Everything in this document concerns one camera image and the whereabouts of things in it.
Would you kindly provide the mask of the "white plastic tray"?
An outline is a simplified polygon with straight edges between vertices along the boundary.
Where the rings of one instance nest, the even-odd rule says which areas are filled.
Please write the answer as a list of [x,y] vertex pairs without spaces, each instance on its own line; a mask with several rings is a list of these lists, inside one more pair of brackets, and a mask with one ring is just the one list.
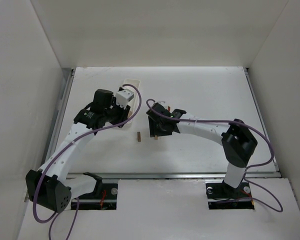
[[[134,86],[138,91],[140,91],[140,84],[141,81],[137,80],[137,79],[131,79],[131,78],[126,78],[123,82],[120,89],[125,89],[125,90],[129,90],[130,92],[133,92],[133,99],[131,99],[129,102],[127,102],[126,104],[126,109],[128,108],[128,106],[130,106],[127,118],[130,118],[137,110],[138,108],[138,104],[139,104],[139,100],[138,100],[138,94],[137,91],[135,90],[135,88],[131,87],[131,86],[124,86],[123,85],[132,85]],[[123,102],[123,96],[121,97],[119,94],[119,90],[115,93],[115,97],[116,97],[116,104],[120,104]],[[130,121],[128,121],[124,126],[130,126],[132,124],[133,120],[131,119]]]

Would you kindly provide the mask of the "dark walnut wood block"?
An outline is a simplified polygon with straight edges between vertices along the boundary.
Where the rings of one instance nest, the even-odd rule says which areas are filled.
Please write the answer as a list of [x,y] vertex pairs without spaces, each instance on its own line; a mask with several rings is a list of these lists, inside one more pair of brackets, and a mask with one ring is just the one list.
[[141,132],[137,132],[137,141],[140,143],[141,142]]

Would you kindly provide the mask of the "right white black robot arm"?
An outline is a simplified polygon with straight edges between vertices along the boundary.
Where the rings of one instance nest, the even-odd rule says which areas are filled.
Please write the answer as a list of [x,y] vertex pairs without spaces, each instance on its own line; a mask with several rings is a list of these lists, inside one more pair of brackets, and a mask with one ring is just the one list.
[[239,125],[200,122],[198,117],[185,110],[175,109],[170,112],[159,102],[155,103],[146,114],[152,138],[171,136],[173,133],[189,134],[221,145],[228,161],[223,182],[232,189],[240,186],[246,167],[258,145],[256,138],[247,127],[243,126],[241,120],[234,120]]

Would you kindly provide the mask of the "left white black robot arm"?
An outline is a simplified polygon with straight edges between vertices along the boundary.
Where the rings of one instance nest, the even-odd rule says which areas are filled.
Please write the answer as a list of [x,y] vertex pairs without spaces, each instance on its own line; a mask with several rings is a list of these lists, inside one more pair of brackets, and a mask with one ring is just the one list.
[[30,170],[26,177],[29,199],[55,213],[65,210],[72,199],[83,195],[98,196],[102,191],[102,178],[85,172],[68,180],[67,175],[73,163],[107,123],[121,128],[128,119],[129,102],[134,92],[119,88],[118,92],[98,89],[93,101],[86,105],[73,119],[73,124],[59,148],[37,171]]

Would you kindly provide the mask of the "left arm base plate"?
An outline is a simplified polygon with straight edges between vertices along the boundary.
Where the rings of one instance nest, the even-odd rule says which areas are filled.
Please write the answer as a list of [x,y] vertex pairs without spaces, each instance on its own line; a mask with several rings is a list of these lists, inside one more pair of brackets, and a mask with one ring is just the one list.
[[118,182],[102,184],[99,193],[86,193],[79,196],[79,210],[110,211],[117,209]]

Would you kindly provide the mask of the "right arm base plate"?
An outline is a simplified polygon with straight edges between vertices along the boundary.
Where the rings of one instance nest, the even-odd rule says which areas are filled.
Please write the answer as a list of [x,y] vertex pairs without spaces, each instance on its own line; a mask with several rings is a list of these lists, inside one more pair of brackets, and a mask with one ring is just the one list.
[[224,182],[206,182],[207,205],[210,210],[254,210],[249,183],[232,188]]

